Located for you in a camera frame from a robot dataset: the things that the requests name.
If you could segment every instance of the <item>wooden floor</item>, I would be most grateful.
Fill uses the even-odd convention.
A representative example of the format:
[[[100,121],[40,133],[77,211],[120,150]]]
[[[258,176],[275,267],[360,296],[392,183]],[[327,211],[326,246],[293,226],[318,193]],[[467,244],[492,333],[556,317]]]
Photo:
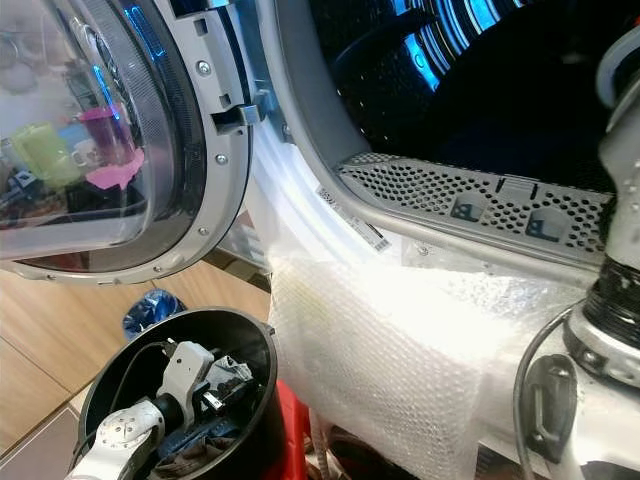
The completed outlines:
[[[0,455],[89,383],[125,343],[122,318],[147,290],[189,308],[226,306],[266,321],[269,295],[199,262],[139,285],[71,287],[0,272]]]

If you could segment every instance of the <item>red object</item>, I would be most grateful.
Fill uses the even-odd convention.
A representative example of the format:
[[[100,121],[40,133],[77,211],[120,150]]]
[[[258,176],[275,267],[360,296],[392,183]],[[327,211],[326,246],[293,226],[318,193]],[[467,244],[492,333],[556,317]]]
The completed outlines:
[[[282,461],[274,465],[263,480],[306,480],[304,434],[309,433],[309,409],[282,380],[278,380],[277,387],[286,445]]]

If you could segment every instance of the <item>washing machine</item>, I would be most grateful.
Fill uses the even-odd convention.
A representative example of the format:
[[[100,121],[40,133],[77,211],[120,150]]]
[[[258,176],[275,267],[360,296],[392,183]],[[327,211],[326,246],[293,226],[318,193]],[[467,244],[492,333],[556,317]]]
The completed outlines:
[[[244,203],[267,258],[588,288],[639,47],[632,0],[0,0],[0,265],[171,275]]]

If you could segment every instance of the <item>pink object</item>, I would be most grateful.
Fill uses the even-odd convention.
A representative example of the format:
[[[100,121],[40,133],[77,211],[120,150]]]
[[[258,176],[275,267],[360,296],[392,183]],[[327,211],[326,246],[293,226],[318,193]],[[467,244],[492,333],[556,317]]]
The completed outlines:
[[[137,148],[133,154],[133,160],[124,165],[108,165],[93,172],[87,173],[87,181],[102,190],[120,185],[120,190],[127,188],[127,185],[144,163],[144,152]]]

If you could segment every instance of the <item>washing machine drum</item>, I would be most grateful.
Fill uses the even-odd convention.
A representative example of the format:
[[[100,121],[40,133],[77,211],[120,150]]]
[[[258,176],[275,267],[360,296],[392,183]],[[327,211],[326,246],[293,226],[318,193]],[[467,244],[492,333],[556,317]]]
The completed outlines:
[[[169,2],[0,0],[0,11],[0,260],[33,278],[117,283],[213,248],[249,168],[249,127],[212,121],[249,95],[235,67],[213,72],[212,52],[232,65],[237,54],[223,15],[210,27],[224,41],[200,57],[181,48],[202,44],[206,23],[166,22]]]
[[[421,0],[422,18],[410,3],[311,2],[333,78],[374,151],[614,191],[598,158],[610,111],[596,74],[637,25],[637,2]]]

